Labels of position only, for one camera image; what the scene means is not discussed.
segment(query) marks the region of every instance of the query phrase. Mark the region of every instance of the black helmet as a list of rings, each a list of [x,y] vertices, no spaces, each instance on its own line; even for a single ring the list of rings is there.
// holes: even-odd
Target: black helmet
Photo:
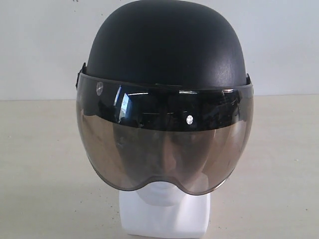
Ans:
[[[139,0],[117,9],[76,86],[89,160],[119,190],[166,181],[209,193],[232,173],[250,134],[253,87],[237,35],[197,3]]]

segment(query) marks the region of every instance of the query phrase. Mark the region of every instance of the motorcycle helmet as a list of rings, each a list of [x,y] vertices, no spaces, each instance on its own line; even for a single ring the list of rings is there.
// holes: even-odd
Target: motorcycle helmet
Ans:
[[[76,87],[87,156],[118,190],[164,181],[207,194],[247,144],[253,86],[241,45],[206,6],[139,0],[120,7],[98,30]]]

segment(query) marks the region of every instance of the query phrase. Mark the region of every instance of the mannequin chin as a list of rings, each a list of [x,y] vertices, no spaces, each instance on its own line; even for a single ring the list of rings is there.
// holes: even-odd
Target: mannequin chin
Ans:
[[[152,182],[137,190],[139,197],[147,204],[159,207],[171,207],[179,204],[186,196],[174,184],[168,182]]]

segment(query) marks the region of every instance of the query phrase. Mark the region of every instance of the white tabletop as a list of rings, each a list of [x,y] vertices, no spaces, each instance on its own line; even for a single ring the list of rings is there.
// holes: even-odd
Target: white tabletop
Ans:
[[[205,239],[319,239],[319,95],[255,97]],[[74,101],[0,102],[1,239],[137,239],[91,167]]]

